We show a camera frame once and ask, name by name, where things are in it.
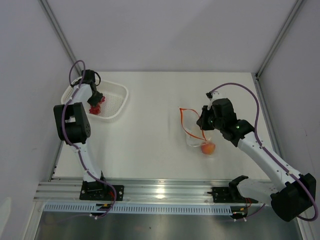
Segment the red toy grape bunch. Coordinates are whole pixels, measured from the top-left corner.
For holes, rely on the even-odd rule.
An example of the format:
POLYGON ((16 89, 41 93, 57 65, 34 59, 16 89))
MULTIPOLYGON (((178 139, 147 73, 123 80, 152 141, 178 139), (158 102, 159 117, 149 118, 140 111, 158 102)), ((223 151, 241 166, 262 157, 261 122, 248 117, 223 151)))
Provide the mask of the red toy grape bunch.
POLYGON ((101 104, 105 102, 106 98, 103 96, 101 100, 95 105, 90 105, 89 113, 93 115, 99 115, 101 113, 101 104))

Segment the clear red zip bag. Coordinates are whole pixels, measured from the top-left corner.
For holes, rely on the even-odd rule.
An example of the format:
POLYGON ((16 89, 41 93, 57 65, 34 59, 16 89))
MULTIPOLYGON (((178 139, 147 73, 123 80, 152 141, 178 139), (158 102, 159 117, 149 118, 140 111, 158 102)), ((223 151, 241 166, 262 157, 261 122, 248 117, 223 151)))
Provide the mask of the clear red zip bag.
POLYGON ((196 121, 200 117, 198 112, 191 108, 180 107, 179 113, 180 113, 180 125, 186 135, 185 137, 186 144, 193 150, 197 151, 198 153, 206 157, 213 156, 214 153, 216 152, 216 148, 215 148, 215 152, 212 155, 205 155, 201 151, 201 145, 203 142, 212 142, 214 144, 215 142, 213 140, 214 133, 212 130, 203 131, 196 124, 196 121))

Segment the red toy tomato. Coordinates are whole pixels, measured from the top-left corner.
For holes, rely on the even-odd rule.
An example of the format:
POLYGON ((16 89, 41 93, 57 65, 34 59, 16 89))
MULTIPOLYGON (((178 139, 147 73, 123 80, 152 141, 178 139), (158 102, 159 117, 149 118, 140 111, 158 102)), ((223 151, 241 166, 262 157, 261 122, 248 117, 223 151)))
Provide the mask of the red toy tomato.
POLYGON ((211 141, 205 141, 201 144, 201 152, 205 155, 212 155, 216 150, 216 145, 211 141))

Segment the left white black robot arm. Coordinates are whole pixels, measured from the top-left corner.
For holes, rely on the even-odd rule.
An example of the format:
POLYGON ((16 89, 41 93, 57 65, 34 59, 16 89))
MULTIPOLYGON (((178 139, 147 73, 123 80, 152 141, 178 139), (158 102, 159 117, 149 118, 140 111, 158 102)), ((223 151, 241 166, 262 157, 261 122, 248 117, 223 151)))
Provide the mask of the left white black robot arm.
POLYGON ((53 113, 59 138, 74 152, 83 171, 83 181, 95 183, 91 194, 97 200, 108 196, 109 188, 103 184, 105 178, 89 146, 91 126, 85 111, 85 104, 99 113, 101 104, 106 100, 97 86, 101 77, 94 70, 83 70, 81 79, 71 84, 71 97, 64 104, 53 107, 53 113))

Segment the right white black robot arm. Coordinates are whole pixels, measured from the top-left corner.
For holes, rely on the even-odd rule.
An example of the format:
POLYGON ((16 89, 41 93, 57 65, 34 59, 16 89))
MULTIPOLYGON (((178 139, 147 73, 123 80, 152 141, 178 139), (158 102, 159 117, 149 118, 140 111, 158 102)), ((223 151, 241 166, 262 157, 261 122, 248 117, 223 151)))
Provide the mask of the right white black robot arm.
POLYGON ((272 182, 267 185, 244 177, 228 189, 229 198, 239 202, 246 197, 269 205, 286 222, 294 218, 315 221, 319 217, 315 177, 300 173, 264 146, 257 129, 248 121, 237 118, 228 98, 211 97, 209 100, 209 105, 202 107, 196 124, 203 131, 218 130, 225 140, 248 155, 272 182))

